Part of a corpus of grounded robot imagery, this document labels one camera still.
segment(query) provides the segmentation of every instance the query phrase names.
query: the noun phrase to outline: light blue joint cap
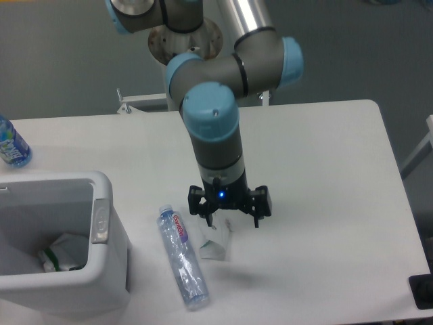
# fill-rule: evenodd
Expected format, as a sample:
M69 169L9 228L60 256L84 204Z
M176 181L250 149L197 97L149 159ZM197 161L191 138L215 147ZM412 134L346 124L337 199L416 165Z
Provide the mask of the light blue joint cap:
M171 79L175 75L177 69L181 67L182 64L185 62L191 61L191 60L200 60L203 61L203 59L194 53L182 53L177 56L175 56L173 59L170 60L170 62L167 65L167 69L165 71L165 83L168 87L168 92L170 93L170 84Z
M111 6L111 1L110 0L106 0L106 6L107 6L107 10L108 13L110 14L111 20L113 21L116 30L119 34L122 35L127 35L127 34L131 34L123 25L122 23L119 21L119 19L117 18L116 14L114 13L114 9Z
M299 80L304 73L304 58L299 44L293 37L283 37L284 64L278 88Z
M183 122L190 135L204 142L222 142L239 125L239 108L228 86L200 83L183 100Z

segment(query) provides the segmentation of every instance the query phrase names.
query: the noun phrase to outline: metal bracket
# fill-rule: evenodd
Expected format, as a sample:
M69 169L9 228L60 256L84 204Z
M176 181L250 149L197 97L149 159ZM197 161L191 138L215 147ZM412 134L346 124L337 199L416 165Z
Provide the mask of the metal bracket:
M120 88L118 88L116 91L120 103L120 108L117 110L117 113L119 114L130 114L136 111L155 112L161 110L155 109L156 106L167 105L167 96L165 93L123 97L120 92Z

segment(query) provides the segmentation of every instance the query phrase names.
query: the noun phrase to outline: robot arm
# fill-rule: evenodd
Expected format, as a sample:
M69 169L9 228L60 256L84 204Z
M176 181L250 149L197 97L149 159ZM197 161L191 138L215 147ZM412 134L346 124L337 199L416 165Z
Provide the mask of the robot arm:
M117 1L111 0L111 6ZM151 2L154 12L151 8L142 18L126 18L157 16L157 3L202 8L202 2L194 0ZM190 213L199 214L211 226L217 209L239 209L251 214L258 228L258 220L271 215L272 204L266 186L248 188L235 99L297 81L304 63L295 40L277 36L263 0L219 0L219 5L233 31L235 52L207 61L193 53L176 55L167 65L166 85L189 132L204 186L190 187ZM198 18L196 22L203 19L202 13Z

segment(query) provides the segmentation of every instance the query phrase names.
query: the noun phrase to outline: bottle cap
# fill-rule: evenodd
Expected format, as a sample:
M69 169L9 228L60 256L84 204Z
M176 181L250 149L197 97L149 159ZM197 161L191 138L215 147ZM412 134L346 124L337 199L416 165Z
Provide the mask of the bottle cap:
M163 214L165 211L173 211L173 208L171 205L166 204L160 207L160 215Z

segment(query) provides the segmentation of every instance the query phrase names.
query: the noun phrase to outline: gray floor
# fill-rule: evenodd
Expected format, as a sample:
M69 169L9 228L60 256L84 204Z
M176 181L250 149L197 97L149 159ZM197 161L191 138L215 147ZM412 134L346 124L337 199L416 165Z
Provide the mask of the gray floor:
M418 0L267 4L277 30L296 37L305 57L301 82L276 92L273 103L374 100L401 164L433 114L433 12ZM205 8L227 35L215 1ZM10 118L114 114L117 87L124 95L164 92L147 35L116 34L102 0L0 4L0 111ZM433 154L405 186L433 236Z

